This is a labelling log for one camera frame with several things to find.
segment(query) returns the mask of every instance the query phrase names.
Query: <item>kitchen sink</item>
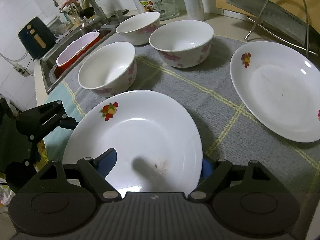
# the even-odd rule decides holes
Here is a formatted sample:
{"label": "kitchen sink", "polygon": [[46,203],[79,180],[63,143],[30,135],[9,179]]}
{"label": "kitchen sink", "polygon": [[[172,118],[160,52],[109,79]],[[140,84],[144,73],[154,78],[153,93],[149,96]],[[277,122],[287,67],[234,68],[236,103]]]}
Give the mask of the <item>kitchen sink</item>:
{"label": "kitchen sink", "polygon": [[[102,38],[90,47],[81,57],[79,57],[66,71],[62,73],[61,76],[56,78],[54,76],[54,70],[57,67],[56,59],[58,56],[67,48],[69,44],[73,41],[79,39],[86,33],[98,31]],[[53,46],[41,59],[40,66],[42,71],[42,76],[44,80],[44,86],[47,94],[49,94],[53,88],[55,88],[61,80],[87,55],[90,54],[95,48],[97,48],[101,43],[103,43],[107,38],[116,32],[116,26],[113,25],[93,25],[93,26],[78,26],[75,30],[64,37],[59,43]]]}

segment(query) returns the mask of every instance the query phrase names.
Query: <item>ribbed black surface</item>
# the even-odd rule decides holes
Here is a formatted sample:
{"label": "ribbed black surface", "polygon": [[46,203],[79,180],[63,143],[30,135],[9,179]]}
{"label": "ribbed black surface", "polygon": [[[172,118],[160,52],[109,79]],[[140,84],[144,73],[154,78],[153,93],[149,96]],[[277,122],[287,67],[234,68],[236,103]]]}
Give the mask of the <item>ribbed black surface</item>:
{"label": "ribbed black surface", "polygon": [[[116,203],[103,204],[91,222],[57,237],[20,233],[13,240],[227,240],[252,239],[222,227],[205,204],[187,201],[182,193],[127,193]],[[290,235],[273,240],[293,240]]]}

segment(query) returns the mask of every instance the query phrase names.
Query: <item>plate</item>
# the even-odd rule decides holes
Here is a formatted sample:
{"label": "plate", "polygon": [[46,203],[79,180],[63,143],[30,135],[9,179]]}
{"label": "plate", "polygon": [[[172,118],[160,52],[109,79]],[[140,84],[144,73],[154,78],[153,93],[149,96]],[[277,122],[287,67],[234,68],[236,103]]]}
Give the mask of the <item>plate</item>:
{"label": "plate", "polygon": [[255,41],[230,63],[233,85],[246,107],[273,132],[297,142],[320,139],[320,72],[287,46]]}
{"label": "plate", "polygon": [[63,163],[96,158],[114,148],[117,161],[106,180],[127,191],[191,193],[199,182],[202,145],[189,113],[164,94],[136,90],[92,109],[72,132]]}

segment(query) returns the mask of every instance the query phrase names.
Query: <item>power plug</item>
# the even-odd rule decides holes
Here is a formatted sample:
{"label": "power plug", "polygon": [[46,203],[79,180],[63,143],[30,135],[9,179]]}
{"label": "power plug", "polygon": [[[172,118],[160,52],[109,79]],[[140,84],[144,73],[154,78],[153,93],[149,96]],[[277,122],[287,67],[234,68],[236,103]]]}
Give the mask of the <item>power plug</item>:
{"label": "power plug", "polygon": [[27,77],[29,73],[25,70],[25,68],[19,63],[15,63],[13,66],[14,70],[18,71],[21,76]]}

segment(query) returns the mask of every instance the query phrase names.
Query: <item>cleaver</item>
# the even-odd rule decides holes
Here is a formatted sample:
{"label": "cleaver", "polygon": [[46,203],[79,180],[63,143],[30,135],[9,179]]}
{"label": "cleaver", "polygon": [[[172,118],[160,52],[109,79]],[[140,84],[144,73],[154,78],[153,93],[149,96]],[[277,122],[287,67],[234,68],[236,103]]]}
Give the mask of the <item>cleaver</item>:
{"label": "cleaver", "polygon": [[[227,0],[227,3],[258,17],[265,1]],[[306,23],[281,6],[268,1],[260,19],[305,46]],[[316,43],[318,46],[320,44],[320,34],[310,25],[309,43]]]}

